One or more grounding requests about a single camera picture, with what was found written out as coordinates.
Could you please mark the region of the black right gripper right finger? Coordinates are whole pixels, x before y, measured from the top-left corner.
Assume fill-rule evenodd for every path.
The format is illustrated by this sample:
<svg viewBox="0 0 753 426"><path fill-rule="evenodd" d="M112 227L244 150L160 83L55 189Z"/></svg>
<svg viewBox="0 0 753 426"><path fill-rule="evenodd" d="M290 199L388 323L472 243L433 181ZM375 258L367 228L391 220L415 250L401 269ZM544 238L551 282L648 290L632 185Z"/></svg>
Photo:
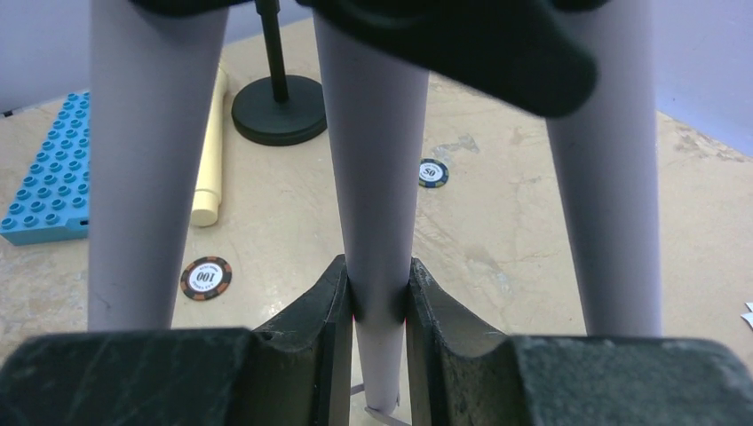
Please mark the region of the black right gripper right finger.
<svg viewBox="0 0 753 426"><path fill-rule="evenodd" d="M752 378L703 339L506 335L414 259L407 351L416 425L749 425Z"/></svg>

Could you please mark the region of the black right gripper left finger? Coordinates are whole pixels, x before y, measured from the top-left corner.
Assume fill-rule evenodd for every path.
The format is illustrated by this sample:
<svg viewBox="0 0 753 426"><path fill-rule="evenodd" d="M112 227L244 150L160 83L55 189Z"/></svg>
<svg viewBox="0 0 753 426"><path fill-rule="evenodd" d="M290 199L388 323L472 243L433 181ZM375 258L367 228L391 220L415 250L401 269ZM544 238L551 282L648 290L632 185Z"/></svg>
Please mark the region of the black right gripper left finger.
<svg viewBox="0 0 753 426"><path fill-rule="evenodd" d="M352 313L343 256L243 327L42 335L1 370L4 425L346 425Z"/></svg>

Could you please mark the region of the cream toy microphone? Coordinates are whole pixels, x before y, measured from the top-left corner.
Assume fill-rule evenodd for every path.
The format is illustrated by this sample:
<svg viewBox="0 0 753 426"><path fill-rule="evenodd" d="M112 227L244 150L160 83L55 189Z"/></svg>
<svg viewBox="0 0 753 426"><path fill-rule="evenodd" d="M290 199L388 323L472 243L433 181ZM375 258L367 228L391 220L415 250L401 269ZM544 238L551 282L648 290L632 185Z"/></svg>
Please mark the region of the cream toy microphone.
<svg viewBox="0 0 753 426"><path fill-rule="evenodd" d="M217 223L223 194L224 101L227 75L219 66L194 189L190 225L207 227Z"/></svg>

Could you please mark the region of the black microphone stand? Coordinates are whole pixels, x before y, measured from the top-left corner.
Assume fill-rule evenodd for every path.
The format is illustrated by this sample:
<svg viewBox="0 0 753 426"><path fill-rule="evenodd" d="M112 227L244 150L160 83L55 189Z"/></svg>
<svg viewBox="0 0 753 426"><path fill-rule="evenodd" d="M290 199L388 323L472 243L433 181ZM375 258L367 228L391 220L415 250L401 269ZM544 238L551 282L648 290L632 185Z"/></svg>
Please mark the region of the black microphone stand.
<svg viewBox="0 0 753 426"><path fill-rule="evenodd" d="M285 69L278 20L280 4L256 2L266 47L269 76L243 87L234 97L231 116L247 140L264 146L294 146L327 129L319 82Z"/></svg>

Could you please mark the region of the lilac music stand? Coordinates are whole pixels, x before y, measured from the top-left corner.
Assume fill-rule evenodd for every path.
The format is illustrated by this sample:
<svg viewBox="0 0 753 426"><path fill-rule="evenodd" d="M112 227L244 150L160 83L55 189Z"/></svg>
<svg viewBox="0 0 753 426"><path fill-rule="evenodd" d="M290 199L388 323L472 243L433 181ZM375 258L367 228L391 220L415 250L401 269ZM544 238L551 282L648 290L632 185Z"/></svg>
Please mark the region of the lilac music stand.
<svg viewBox="0 0 753 426"><path fill-rule="evenodd" d="M595 60L597 79L569 114L546 121L584 323L591 335L662 332L658 175L647 1L594 6L514 2L502 12L453 2L435 42L461 68L488 71L531 113L547 96L571 94L575 56ZM429 74L380 42L413 41L385 2L325 2L313 24L329 129L337 205L352 284L357 342L370 407L399 399L409 265L416 221ZM91 206L87 326L91 331L170 326L229 10L182 17L135 1L91 3Z"/></svg>

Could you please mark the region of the sheet music page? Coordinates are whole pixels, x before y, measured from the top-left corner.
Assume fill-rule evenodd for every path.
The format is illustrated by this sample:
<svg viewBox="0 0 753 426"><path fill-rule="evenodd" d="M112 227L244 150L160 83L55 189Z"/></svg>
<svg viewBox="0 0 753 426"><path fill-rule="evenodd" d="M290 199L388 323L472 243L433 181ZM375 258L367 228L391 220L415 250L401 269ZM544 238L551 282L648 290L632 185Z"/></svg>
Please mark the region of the sheet music page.
<svg viewBox="0 0 753 426"><path fill-rule="evenodd" d="M753 303L747 302L745 305L748 310L741 314L741 318L748 324L750 329L753 329Z"/></svg>

